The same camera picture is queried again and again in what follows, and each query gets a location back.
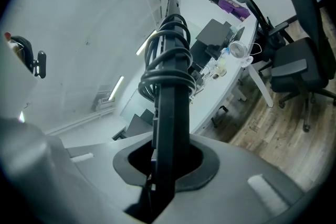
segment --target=black cable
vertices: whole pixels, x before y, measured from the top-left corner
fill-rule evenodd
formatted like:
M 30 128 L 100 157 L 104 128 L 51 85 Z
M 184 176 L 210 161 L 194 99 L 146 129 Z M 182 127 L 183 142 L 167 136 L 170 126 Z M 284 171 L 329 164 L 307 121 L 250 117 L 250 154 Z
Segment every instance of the black cable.
M 174 17 L 181 19 L 182 23 L 172 21 Z M 171 30 L 173 27 L 181 27 L 186 33 L 186 39 L 178 32 Z M 161 53 L 156 57 L 157 47 L 159 45 L 160 37 L 177 38 L 184 47 L 176 47 Z M 156 87 L 161 84 L 179 84 L 189 87 L 189 94 L 193 95 L 196 91 L 196 83 L 192 76 L 187 72 L 180 70 L 166 70 L 158 68 L 162 62 L 175 57 L 176 54 L 183 54 L 186 57 L 188 68 L 193 62 L 192 55 L 190 53 L 190 32 L 188 30 L 185 19 L 180 14 L 172 14 L 165 17 L 162 21 L 159 31 L 152 35 L 145 47 L 145 67 L 146 71 L 141 76 L 141 81 L 138 85 L 139 93 L 151 102 L 154 102 L 156 97 Z

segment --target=chair wheel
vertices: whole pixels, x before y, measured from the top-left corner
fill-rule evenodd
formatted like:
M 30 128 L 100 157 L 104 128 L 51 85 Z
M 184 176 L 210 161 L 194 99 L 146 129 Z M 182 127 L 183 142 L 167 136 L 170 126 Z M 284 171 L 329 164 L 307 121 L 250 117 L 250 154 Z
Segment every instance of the chair wheel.
M 308 132 L 310 131 L 310 125 L 305 124 L 305 125 L 303 126 L 303 130 L 304 130 L 306 133 L 308 133 Z

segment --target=computer monitor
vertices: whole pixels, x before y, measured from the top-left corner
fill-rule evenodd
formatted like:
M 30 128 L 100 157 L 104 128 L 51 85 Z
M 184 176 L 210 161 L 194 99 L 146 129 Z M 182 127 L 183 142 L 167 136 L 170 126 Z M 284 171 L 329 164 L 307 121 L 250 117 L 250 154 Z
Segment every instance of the computer monitor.
M 144 121 L 146 121 L 146 123 L 153 125 L 153 118 L 154 118 L 154 114 L 149 111 L 148 109 L 146 109 L 140 116 L 140 118 Z
M 211 19 L 210 22 L 204 27 L 204 29 L 199 33 L 196 39 L 205 45 L 219 45 L 223 46 L 227 35 L 230 32 L 231 24 L 225 22 L 221 24 L 220 22 Z
M 207 47 L 207 45 L 197 40 L 190 49 L 190 53 L 193 56 L 193 62 L 200 66 L 202 69 L 211 59 L 211 56 L 205 52 Z
M 139 134 L 144 134 L 147 132 L 151 132 L 153 130 L 153 126 L 149 125 L 146 121 L 141 119 L 138 115 L 134 114 L 130 125 L 127 128 L 125 137 L 132 137 Z
M 241 29 L 239 29 L 230 39 L 230 43 L 233 42 L 233 41 L 239 41 L 240 38 L 242 37 L 243 35 L 243 32 L 244 32 L 244 29 L 245 29 L 245 26 Z

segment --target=black office chair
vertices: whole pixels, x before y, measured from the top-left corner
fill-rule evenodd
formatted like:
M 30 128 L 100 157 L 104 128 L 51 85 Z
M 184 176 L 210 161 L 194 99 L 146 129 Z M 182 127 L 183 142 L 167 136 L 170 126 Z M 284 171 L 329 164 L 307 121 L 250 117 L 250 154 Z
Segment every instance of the black office chair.
M 37 54 L 37 60 L 34 60 L 33 49 L 31 47 L 31 43 L 24 37 L 21 36 L 11 36 L 10 33 L 6 32 L 5 35 L 9 35 L 9 38 L 12 42 L 18 44 L 18 46 L 23 51 L 23 61 L 28 70 L 31 73 L 35 74 L 34 76 L 39 76 L 44 79 L 46 77 L 46 61 L 47 56 L 44 51 L 40 50 Z
M 299 23 L 309 38 L 302 38 L 276 51 L 271 70 L 271 86 L 274 92 L 290 92 L 279 101 L 281 108 L 285 101 L 301 94 L 305 99 L 303 130 L 308 132 L 309 92 L 334 99 L 336 94 L 325 90 L 329 80 L 334 78 L 336 60 L 323 31 L 322 20 L 316 0 L 292 0 Z
M 264 18 L 259 7 L 253 0 L 236 0 L 236 1 L 240 3 L 246 3 L 249 10 L 253 13 L 253 15 L 257 18 L 259 22 L 260 29 L 258 33 L 261 34 L 260 37 L 261 41 L 256 42 L 265 44 L 265 45 L 260 44 L 263 48 L 263 52 L 261 54 L 261 59 L 259 59 L 259 61 L 261 60 L 265 62 L 270 61 L 269 63 L 267 63 L 265 66 L 263 66 L 258 70 L 259 75 L 262 76 L 263 74 L 261 72 L 266 68 L 272 66 L 272 60 L 275 51 L 286 45 L 286 41 L 284 40 L 284 38 L 288 41 L 288 43 L 293 42 L 293 39 L 285 31 L 285 28 L 288 27 L 288 23 L 282 23 L 279 26 L 274 27 L 268 17 L 267 20 Z

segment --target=desk leg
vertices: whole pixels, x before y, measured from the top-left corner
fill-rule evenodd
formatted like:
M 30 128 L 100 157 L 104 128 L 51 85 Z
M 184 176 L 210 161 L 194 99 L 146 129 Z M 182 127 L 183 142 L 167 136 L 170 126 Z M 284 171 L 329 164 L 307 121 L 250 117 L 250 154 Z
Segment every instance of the desk leg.
M 274 105 L 273 100 L 271 96 L 269 95 L 269 92 L 265 84 L 261 80 L 260 76 L 258 75 L 257 71 L 253 68 L 252 65 L 249 65 L 247 69 L 248 69 L 248 73 L 250 74 L 251 78 L 254 80 L 255 84 L 258 86 L 259 90 L 263 94 L 262 96 L 265 98 L 267 105 L 270 108 L 272 108 Z
M 246 101 L 246 96 L 238 89 L 237 86 L 234 86 L 231 92 L 235 98 L 238 100 Z

